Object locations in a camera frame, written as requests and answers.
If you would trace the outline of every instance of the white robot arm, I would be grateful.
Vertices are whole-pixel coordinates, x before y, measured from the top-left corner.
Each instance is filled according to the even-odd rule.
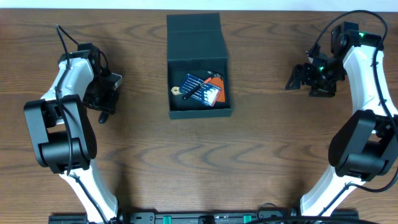
[[[318,47],[318,52],[311,55],[310,61],[313,64],[320,64],[319,74],[323,80],[320,82],[321,79],[318,79],[306,84],[311,84],[312,93],[326,90],[329,93],[332,92],[330,96],[334,96],[335,82],[333,83],[331,80],[344,80],[344,78],[333,77],[335,78],[333,80],[331,76],[326,76],[341,74],[341,70],[339,70],[341,67],[338,63],[342,64],[349,78],[353,116],[330,144],[330,165],[326,172],[314,188],[300,199],[300,214],[302,216],[330,216],[332,211],[356,188],[355,186],[347,187],[348,185],[362,186],[374,176],[384,175],[397,158],[396,138],[388,125],[387,114],[380,104],[375,83],[372,64],[376,46],[363,40],[366,38],[364,35],[369,35],[370,39],[375,39],[376,36],[360,33],[357,24],[347,22],[336,27],[333,32],[332,40],[344,39],[341,35],[346,35],[347,39],[340,41],[340,43],[345,43],[345,49],[335,54],[333,59],[326,59],[319,53]],[[337,53],[339,49],[333,49],[332,44],[333,51]],[[378,80],[385,104],[394,116],[398,114],[398,111],[388,92],[382,66],[383,56],[384,54],[380,50],[376,58]],[[322,86],[320,83],[332,84],[334,87]],[[372,133],[378,134],[383,139],[379,142],[368,142]]]
[[[96,139],[85,109],[102,111],[99,122],[103,123],[114,113],[118,100],[117,88],[122,78],[111,73],[108,66],[101,66],[101,54],[93,44],[78,44],[78,51],[63,54],[50,90],[40,100],[28,102],[24,111],[36,159],[70,184],[86,209],[88,221],[121,223],[118,201],[108,190],[94,160]],[[65,118],[69,130],[47,132],[47,128],[65,123]],[[70,150],[73,152],[68,175]]]

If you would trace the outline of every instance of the wooden table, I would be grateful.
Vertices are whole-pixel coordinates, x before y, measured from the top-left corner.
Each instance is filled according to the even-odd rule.
[[[351,116],[349,81],[334,98],[285,91],[292,68],[307,61],[320,31],[338,12],[220,12],[229,51],[234,112],[230,118],[169,120],[167,14],[192,11],[0,10],[0,223],[46,223],[53,213],[84,212],[72,189],[35,160],[23,106],[38,100],[58,73],[61,24],[92,42],[124,76],[117,114],[104,125],[89,111],[99,168],[123,207],[171,211],[287,207],[308,192],[328,165],[328,145]],[[398,14],[389,24],[384,71],[398,105]],[[370,16],[362,30],[382,32]],[[330,49],[330,33],[321,41]],[[68,41],[68,48],[75,49]],[[217,128],[208,129],[209,125]],[[390,181],[396,165],[368,187]],[[398,188],[355,190],[340,206],[361,218],[398,222]]]

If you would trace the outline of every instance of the black cable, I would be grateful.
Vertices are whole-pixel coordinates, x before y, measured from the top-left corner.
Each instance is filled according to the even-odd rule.
[[[70,59],[69,59],[69,53],[68,53],[67,46],[66,46],[66,44],[65,44],[65,41],[63,40],[63,37],[62,37],[62,35],[61,35],[60,30],[61,30],[67,37],[69,37],[69,39],[71,39],[74,43],[78,44],[78,42],[75,41],[71,36],[69,36],[69,34],[67,34],[67,33],[64,31],[64,29],[62,29],[62,27],[61,27],[60,25],[57,24],[57,25],[55,26],[55,28],[56,28],[57,33],[58,33],[58,36],[59,36],[59,38],[60,38],[60,40],[61,40],[62,47],[63,47],[63,49],[64,49],[64,51],[65,51],[65,56],[66,56],[66,58],[67,58],[67,65],[66,65],[65,71],[63,72],[62,76],[60,77],[60,79],[59,79],[57,85],[54,87],[54,90],[55,90],[55,98],[57,99],[58,109],[59,109],[59,111],[61,112],[61,117],[62,117],[62,119],[63,119],[63,122],[65,123],[65,129],[66,129],[66,131],[67,131],[68,145],[69,145],[69,160],[68,160],[68,167],[67,167],[67,175],[69,175],[69,174],[70,174],[70,171],[71,171],[71,169],[72,169],[72,162],[73,162],[73,143],[72,143],[72,135],[71,135],[71,133],[70,133],[69,123],[68,123],[67,117],[66,117],[66,115],[65,115],[64,109],[63,109],[64,106],[62,105],[62,102],[61,102],[60,96],[59,96],[59,94],[60,94],[60,92],[61,92],[61,89],[59,89],[59,86],[62,85],[63,80],[65,79],[67,73],[68,73],[69,70],[70,70]]]
[[[102,221],[104,222],[104,224],[107,224],[108,221],[107,221],[105,215],[101,212],[100,207],[97,205],[97,203],[91,197],[90,193],[88,193],[88,191],[87,191],[86,187],[84,186],[84,184],[80,181],[80,177],[77,177],[75,175],[70,175],[70,177],[75,179],[76,183],[78,183],[80,185],[81,189],[84,191],[84,193],[87,196],[88,200],[93,204],[95,209],[98,211],[98,213],[101,216]]]
[[[106,56],[105,56],[104,52],[99,51],[99,54],[101,54],[101,55],[104,57],[104,60],[105,60],[105,62],[106,62],[106,66],[105,66],[105,67],[102,67],[102,64],[101,64],[101,63],[99,64],[99,65],[101,66],[101,69],[102,69],[102,70],[109,69],[108,59],[106,59]]]
[[[60,77],[60,79],[59,79],[57,85],[54,87],[54,89],[55,89],[55,98],[56,98],[56,100],[57,100],[58,108],[59,108],[59,110],[60,110],[60,112],[61,112],[61,117],[62,117],[62,119],[63,119],[63,122],[65,123],[65,129],[66,129],[66,131],[67,131],[67,137],[68,137],[69,160],[68,160],[68,167],[67,167],[67,176],[72,177],[72,178],[74,178],[74,179],[76,180],[76,182],[79,184],[79,186],[81,187],[81,189],[84,191],[84,193],[85,193],[85,195],[87,196],[88,200],[93,204],[93,206],[95,207],[95,209],[97,210],[97,212],[98,212],[99,215],[101,216],[101,218],[102,218],[104,224],[108,224],[108,221],[107,221],[105,215],[102,213],[102,211],[100,210],[99,206],[96,204],[96,202],[94,201],[94,199],[93,199],[93,198],[91,197],[91,195],[88,193],[86,187],[85,187],[85,186],[83,185],[83,183],[80,181],[80,178],[77,177],[77,176],[75,176],[75,175],[70,175],[70,171],[71,171],[71,169],[72,169],[72,162],[73,162],[73,143],[72,143],[72,135],[71,135],[71,132],[70,132],[70,127],[69,127],[69,123],[68,123],[68,120],[67,120],[67,116],[66,116],[66,114],[65,114],[65,111],[68,111],[68,110],[67,110],[66,107],[62,104],[62,102],[61,102],[61,100],[60,100],[60,96],[59,96],[59,93],[61,92],[61,89],[59,89],[59,86],[62,85],[63,80],[65,79],[67,73],[68,73],[69,70],[70,70],[70,58],[69,58],[69,53],[68,53],[67,46],[66,46],[66,44],[65,44],[65,41],[64,41],[63,38],[62,38],[62,35],[61,35],[61,32],[60,32],[60,31],[62,31],[67,37],[69,37],[69,39],[72,40],[75,44],[78,44],[78,42],[75,41],[75,39],[73,39],[71,36],[69,36],[69,34],[67,34],[67,33],[64,31],[64,29],[62,29],[62,27],[60,27],[58,24],[56,25],[56,30],[57,30],[58,36],[59,36],[59,38],[60,38],[60,40],[61,40],[63,49],[64,49],[64,51],[65,51],[65,56],[66,56],[66,58],[67,58],[67,65],[66,65],[65,71],[62,73],[62,76]]]
[[[254,220],[246,224],[259,224],[270,222],[307,222],[307,221],[321,221],[323,223],[352,223],[352,224],[377,224],[366,220],[355,220],[352,218],[338,218],[338,217],[271,217],[263,218],[262,220]]]
[[[384,39],[387,36],[387,31],[388,31],[388,27],[387,24],[385,22],[385,20],[378,14],[374,13],[374,12],[370,12],[370,11],[366,11],[366,10],[355,10],[355,11],[350,11],[350,12],[346,12],[340,16],[338,16],[336,19],[333,19],[325,28],[324,30],[321,32],[321,34],[319,35],[318,39],[315,41],[314,45],[312,46],[311,50],[312,51],[318,44],[318,41],[321,39],[322,35],[326,32],[326,30],[332,25],[332,23],[336,22],[338,19],[347,16],[349,14],[352,13],[356,13],[356,12],[362,12],[362,13],[366,13],[366,14],[370,14],[372,16],[375,16],[376,18],[378,18],[381,23],[384,26],[384,35],[381,38],[381,40],[379,41],[376,49],[374,50],[373,53],[373,60],[372,60],[372,67],[373,67],[373,75],[374,75],[374,82],[377,88],[377,93],[379,95],[379,99],[380,99],[380,104],[383,107],[384,112],[387,114],[387,117],[390,120],[391,123],[391,127],[396,135],[396,139],[398,141],[398,127],[396,125],[396,122],[394,121],[390,111],[388,110],[388,107],[386,106],[386,101],[382,95],[382,90],[380,87],[380,83],[379,83],[379,77],[377,75],[377,62],[376,62],[376,57],[377,57],[377,53],[379,52],[379,49],[381,48]],[[334,197],[334,199],[328,204],[328,206],[326,206],[325,208],[323,208],[322,212],[319,214],[319,216],[323,215],[340,197],[341,195],[349,189],[349,187],[353,186],[353,187],[357,187],[359,189],[365,190],[367,192],[372,192],[372,193],[379,193],[379,192],[384,192],[386,190],[388,190],[389,188],[391,188],[398,180],[398,169],[396,170],[396,173],[394,174],[393,178],[391,179],[391,181],[384,187],[380,188],[380,189],[370,189],[367,187],[364,187],[362,185],[358,185],[358,184],[354,184],[354,183],[348,183],[345,185],[345,187],[336,195],[336,197]]]
[[[259,217],[260,209],[267,205],[272,205],[273,207],[275,207],[278,210],[278,212],[280,214],[285,215],[285,213],[278,206],[274,205],[273,203],[263,203],[262,205],[259,206],[259,208],[257,208],[257,211],[256,211],[256,217],[258,220],[260,220],[260,217]]]

